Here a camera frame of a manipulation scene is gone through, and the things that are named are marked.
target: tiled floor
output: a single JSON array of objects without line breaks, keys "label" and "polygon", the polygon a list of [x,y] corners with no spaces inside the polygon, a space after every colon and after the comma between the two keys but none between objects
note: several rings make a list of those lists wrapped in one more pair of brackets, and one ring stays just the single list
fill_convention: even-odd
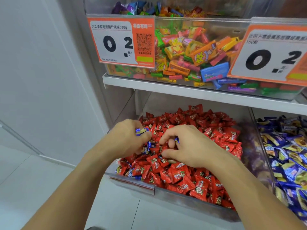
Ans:
[{"label": "tiled floor", "polygon": [[[18,230],[52,194],[71,168],[0,146],[0,229]],[[102,179],[86,228],[244,229],[154,198],[139,198]]]}]

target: right hand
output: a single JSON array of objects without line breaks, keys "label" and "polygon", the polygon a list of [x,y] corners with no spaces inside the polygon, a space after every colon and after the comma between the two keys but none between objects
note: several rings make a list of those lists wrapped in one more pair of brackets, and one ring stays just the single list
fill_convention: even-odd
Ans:
[{"label": "right hand", "polygon": [[224,149],[202,134],[193,125],[179,125],[167,129],[159,144],[169,141],[169,147],[174,148],[173,137],[178,136],[180,144],[176,142],[178,150],[166,149],[162,156],[172,158],[194,168],[205,167],[212,170],[220,158],[227,156]]}]

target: price tag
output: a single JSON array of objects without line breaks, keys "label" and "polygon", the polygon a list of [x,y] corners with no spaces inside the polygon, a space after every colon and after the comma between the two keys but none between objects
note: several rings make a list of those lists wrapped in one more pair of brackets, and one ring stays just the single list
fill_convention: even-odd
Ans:
[{"label": "price tag", "polygon": [[307,86],[307,27],[250,25],[228,77]]},{"label": "price tag", "polygon": [[154,18],[87,18],[99,62],[155,67]]}]

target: white shelf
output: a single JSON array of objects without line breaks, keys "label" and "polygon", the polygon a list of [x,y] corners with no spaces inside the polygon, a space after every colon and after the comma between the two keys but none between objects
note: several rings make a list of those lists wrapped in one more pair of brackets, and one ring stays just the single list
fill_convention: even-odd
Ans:
[{"label": "white shelf", "polygon": [[105,85],[121,86],[139,90],[172,94],[184,97],[191,97],[203,100],[211,100],[241,106],[262,108],[266,110],[281,111],[293,114],[307,115],[307,100],[303,95],[298,95],[292,102],[248,96],[243,94],[219,92],[216,90],[193,88],[159,82],[132,80],[121,77],[114,77],[105,74],[103,76]]}]

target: left hand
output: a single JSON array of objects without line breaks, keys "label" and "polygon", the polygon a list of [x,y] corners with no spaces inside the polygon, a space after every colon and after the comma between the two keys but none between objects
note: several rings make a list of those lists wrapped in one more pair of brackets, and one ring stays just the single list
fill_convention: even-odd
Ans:
[{"label": "left hand", "polygon": [[103,154],[111,161],[117,158],[124,158],[132,154],[140,154],[143,144],[151,139],[150,131],[144,132],[140,136],[135,135],[137,128],[142,129],[142,124],[137,120],[124,120],[105,135],[90,151],[97,156]]}]

